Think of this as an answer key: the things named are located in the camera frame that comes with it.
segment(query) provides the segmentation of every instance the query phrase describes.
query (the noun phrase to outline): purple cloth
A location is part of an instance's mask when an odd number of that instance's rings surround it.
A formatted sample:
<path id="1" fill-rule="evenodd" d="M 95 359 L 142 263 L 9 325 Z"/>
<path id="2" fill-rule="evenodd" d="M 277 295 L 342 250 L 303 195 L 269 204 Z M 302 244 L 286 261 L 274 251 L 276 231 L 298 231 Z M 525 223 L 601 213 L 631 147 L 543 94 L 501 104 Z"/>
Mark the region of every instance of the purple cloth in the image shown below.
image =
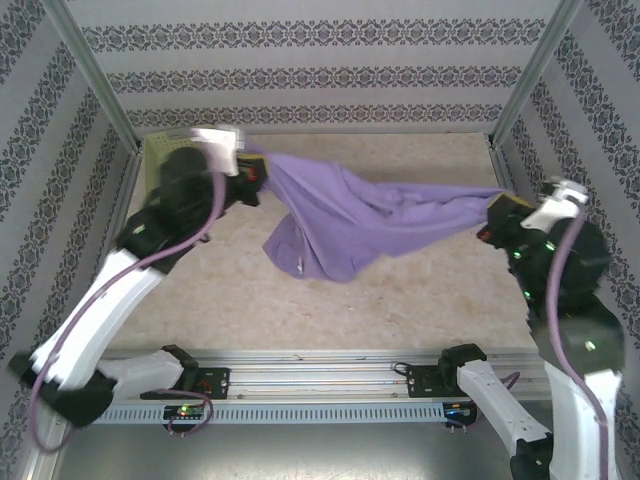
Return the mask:
<path id="1" fill-rule="evenodd" d="M 382 254 L 399 256 L 486 222 L 496 188 L 378 183 L 337 163 L 268 154 L 267 188 L 288 207 L 264 244 L 296 278 L 349 282 Z"/>

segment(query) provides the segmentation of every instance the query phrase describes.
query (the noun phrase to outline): speckled floor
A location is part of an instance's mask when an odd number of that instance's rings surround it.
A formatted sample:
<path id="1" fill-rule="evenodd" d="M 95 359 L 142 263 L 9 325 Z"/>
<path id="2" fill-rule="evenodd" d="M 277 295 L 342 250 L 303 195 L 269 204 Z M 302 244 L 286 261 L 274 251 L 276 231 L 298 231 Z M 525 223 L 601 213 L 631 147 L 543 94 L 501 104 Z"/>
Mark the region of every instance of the speckled floor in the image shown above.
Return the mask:
<path id="1" fill-rule="evenodd" d="M 481 134 L 266 135 L 250 142 L 338 160 L 373 181 L 496 184 Z M 347 285 L 300 281 L 262 251 L 287 210 L 270 194 L 261 200 L 260 208 L 232 207 L 212 241 L 184 257 L 143 300 L 111 348 L 533 347 L 503 253 L 479 242 L 476 229 L 382 258 Z"/>

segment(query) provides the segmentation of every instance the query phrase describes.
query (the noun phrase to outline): patterned wallpaper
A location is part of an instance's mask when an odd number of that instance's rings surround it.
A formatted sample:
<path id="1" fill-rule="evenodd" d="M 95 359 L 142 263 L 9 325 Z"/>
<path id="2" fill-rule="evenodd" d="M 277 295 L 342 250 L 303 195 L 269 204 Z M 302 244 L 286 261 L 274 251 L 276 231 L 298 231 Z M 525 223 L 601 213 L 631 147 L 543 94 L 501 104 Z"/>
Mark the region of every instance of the patterned wallpaper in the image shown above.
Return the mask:
<path id="1" fill-rule="evenodd" d="M 640 478 L 640 1 L 586 1 L 505 142 L 517 190 L 563 175 L 588 186 L 612 255 L 600 296 L 627 333 L 619 464 Z"/>
<path id="2" fill-rule="evenodd" d="M 0 480 L 26 435 L 7 372 L 97 273 L 129 152 L 42 6 L 0 0 Z"/>
<path id="3" fill-rule="evenodd" d="M 488 132 L 558 0 L 73 0 L 139 134 Z"/>

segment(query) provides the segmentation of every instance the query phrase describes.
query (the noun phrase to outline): striped wallpaper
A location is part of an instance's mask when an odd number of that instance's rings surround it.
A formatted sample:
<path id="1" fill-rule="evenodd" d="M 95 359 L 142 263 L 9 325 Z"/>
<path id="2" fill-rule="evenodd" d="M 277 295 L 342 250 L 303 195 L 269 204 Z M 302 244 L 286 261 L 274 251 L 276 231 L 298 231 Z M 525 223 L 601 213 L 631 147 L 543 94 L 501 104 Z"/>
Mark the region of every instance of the striped wallpaper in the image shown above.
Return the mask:
<path id="1" fill-rule="evenodd" d="M 558 0 L 73 0 L 139 134 L 488 132 Z"/>
<path id="2" fill-rule="evenodd" d="M 618 398 L 619 465 L 640 478 L 640 0 L 589 0 L 579 10 L 505 142 L 518 192 L 544 179 L 588 186 L 590 221 L 612 256 L 600 292 L 627 333 Z"/>
<path id="3" fill-rule="evenodd" d="M 96 274 L 129 152 L 42 6 L 0 0 L 0 480 L 13 478 L 28 392 L 7 372 Z"/>

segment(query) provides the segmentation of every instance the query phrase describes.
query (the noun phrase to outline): wall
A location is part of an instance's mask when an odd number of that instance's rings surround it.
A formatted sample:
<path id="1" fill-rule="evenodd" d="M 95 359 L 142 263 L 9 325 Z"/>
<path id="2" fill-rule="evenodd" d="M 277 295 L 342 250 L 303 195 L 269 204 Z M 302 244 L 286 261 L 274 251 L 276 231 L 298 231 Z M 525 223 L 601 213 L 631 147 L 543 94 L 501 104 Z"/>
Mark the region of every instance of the wall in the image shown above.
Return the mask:
<path id="1" fill-rule="evenodd" d="M 526 197 L 551 175 L 589 187 L 589 220 L 612 254 L 600 296 L 628 338 L 617 433 L 629 479 L 640 478 L 639 31 L 640 1 L 586 1 L 503 145 Z"/>
<path id="2" fill-rule="evenodd" d="M 74 0 L 140 134 L 490 131 L 558 0 Z"/>
<path id="3" fill-rule="evenodd" d="M 98 267 L 129 152 L 42 6 L 0 0 L 0 479 L 25 438 L 15 352 L 41 343 Z"/>

